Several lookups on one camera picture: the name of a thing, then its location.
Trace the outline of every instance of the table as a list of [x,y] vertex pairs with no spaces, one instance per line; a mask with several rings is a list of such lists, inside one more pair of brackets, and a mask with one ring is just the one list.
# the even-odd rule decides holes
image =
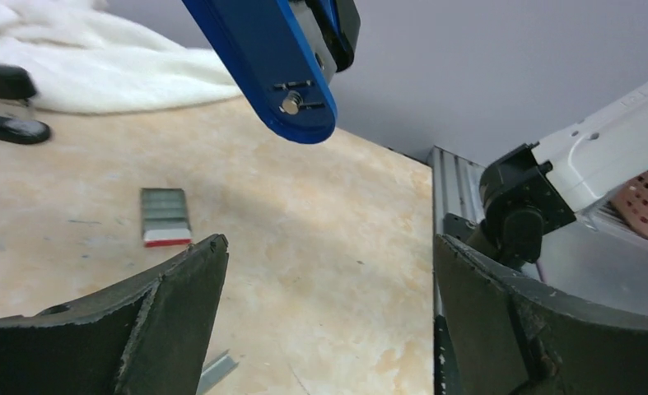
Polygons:
[[0,142],[0,317],[33,315],[162,263],[139,189],[183,188],[195,240],[231,253],[211,394],[432,393],[430,168],[343,130],[302,146],[243,99],[150,114],[38,114]]

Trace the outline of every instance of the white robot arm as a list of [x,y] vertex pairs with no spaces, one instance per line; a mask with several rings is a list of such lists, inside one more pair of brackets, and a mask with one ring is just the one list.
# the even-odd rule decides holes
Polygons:
[[487,167],[486,212],[473,247],[509,267],[533,263],[542,237],[576,220],[648,170],[648,82],[537,144]]
[[532,150],[551,162],[547,179],[575,213],[648,170],[648,82]]

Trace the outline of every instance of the black stapler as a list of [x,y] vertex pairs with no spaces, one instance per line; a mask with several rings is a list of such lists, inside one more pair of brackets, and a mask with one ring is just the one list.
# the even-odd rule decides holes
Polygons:
[[24,68],[0,64],[0,140],[26,145],[49,140],[49,126],[33,118],[35,95],[35,84]]

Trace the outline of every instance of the slot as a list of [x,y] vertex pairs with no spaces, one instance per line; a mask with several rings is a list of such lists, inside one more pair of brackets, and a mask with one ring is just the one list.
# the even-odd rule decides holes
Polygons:
[[304,103],[300,106],[300,109],[322,109],[324,103]]
[[273,85],[273,89],[275,91],[289,91],[290,89],[294,88],[302,88],[305,86],[313,86],[314,82],[311,80],[306,80],[306,81],[290,81],[290,82],[285,82],[284,84],[275,84]]

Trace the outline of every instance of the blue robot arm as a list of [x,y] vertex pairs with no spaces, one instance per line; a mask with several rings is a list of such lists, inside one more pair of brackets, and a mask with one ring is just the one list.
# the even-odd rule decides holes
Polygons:
[[351,66],[360,17],[353,0],[183,0],[263,123],[293,142],[329,138],[329,89]]

